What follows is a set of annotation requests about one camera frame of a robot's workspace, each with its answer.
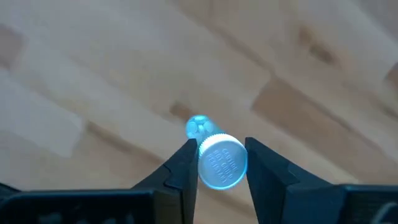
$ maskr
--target wooden floor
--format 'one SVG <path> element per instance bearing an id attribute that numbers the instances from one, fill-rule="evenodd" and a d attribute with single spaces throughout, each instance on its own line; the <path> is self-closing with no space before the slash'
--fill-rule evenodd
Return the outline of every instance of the wooden floor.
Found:
<path id="1" fill-rule="evenodd" d="M 393 0 L 3 0 L 0 182 L 129 188 L 207 114 L 333 183 L 398 184 Z M 256 223 L 246 180 L 195 223 Z"/>

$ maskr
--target clamp jaw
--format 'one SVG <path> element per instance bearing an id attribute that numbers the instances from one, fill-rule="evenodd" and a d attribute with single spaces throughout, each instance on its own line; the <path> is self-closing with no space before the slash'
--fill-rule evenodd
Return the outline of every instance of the clamp jaw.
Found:
<path id="1" fill-rule="evenodd" d="M 254 138 L 247 177 L 258 222 L 398 223 L 398 186 L 332 185 Z M 189 139 L 130 190 L 21 192 L 0 185 L 0 223 L 191 224 L 198 176 Z"/>

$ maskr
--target translucent plastic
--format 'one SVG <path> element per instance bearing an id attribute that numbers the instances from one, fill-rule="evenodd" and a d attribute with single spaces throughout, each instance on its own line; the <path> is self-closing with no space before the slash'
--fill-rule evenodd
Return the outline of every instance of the translucent plastic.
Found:
<path id="1" fill-rule="evenodd" d="M 243 144 L 205 115 L 190 118 L 185 131 L 188 138 L 197 140 L 198 175 L 205 185 L 226 190 L 242 180 L 248 168 L 248 153 Z"/>
<path id="2" fill-rule="evenodd" d="M 189 139 L 195 138 L 200 146 L 206 138 L 225 132 L 206 115 L 195 115 L 187 121 L 185 133 Z"/>

